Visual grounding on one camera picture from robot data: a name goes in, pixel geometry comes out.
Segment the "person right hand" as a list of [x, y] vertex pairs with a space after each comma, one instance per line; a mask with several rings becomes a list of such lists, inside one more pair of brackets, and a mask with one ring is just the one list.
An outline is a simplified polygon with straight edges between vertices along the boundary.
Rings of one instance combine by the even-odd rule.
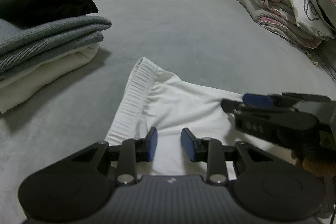
[[295, 165], [303, 168], [317, 177], [335, 177], [335, 165], [311, 161], [306, 158], [300, 159], [294, 151], [291, 151], [291, 158], [295, 160]]

